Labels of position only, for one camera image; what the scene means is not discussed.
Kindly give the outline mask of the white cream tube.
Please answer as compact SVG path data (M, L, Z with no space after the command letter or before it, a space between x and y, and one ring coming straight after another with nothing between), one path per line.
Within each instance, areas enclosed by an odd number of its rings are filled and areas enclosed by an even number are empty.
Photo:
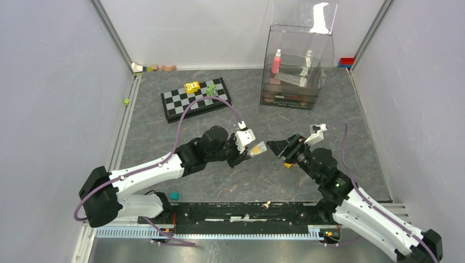
M266 144L264 141L261 141L260 143L256 144L254 147L252 147L248 152L247 156L248 157L254 157L257 156L261 153L264 153L267 150Z

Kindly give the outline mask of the pink bottle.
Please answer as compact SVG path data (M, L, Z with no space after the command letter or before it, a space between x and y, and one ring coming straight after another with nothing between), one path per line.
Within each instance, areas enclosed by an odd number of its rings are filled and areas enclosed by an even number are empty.
M279 72L280 64L281 64L281 49L277 49L275 56L273 58L273 63L271 67L271 72L273 74L277 74Z

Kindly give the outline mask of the clear acrylic makeup organizer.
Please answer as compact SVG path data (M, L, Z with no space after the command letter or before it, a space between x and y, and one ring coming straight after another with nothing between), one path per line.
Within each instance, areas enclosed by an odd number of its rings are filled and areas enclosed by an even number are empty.
M260 92L262 105L311 110L334 66L333 24L339 1L273 1ZM274 78L273 58L281 49L279 72L307 76L304 88Z

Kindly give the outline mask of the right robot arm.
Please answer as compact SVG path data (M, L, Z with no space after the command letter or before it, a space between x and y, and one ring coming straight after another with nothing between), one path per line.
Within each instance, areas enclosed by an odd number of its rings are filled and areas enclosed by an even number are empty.
M267 147L286 164L295 164L319 187L317 218L348 227L370 241L395 262L440 262L442 237L430 229L423 231L380 205L337 168L332 151L311 148L295 134L286 140L267 141Z

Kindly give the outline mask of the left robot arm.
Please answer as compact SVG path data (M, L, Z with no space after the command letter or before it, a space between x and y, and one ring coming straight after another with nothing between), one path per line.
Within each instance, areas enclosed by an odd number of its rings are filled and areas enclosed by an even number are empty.
M213 126L201 137L193 138L156 160L113 171L97 167L78 193L85 221L92 228L133 216L166 223L172 217L166 195L162 192L139 195L138 191L197 173L211 162L227 162L233 168L250 158L247 146L255 139L251 129L228 134L224 128Z

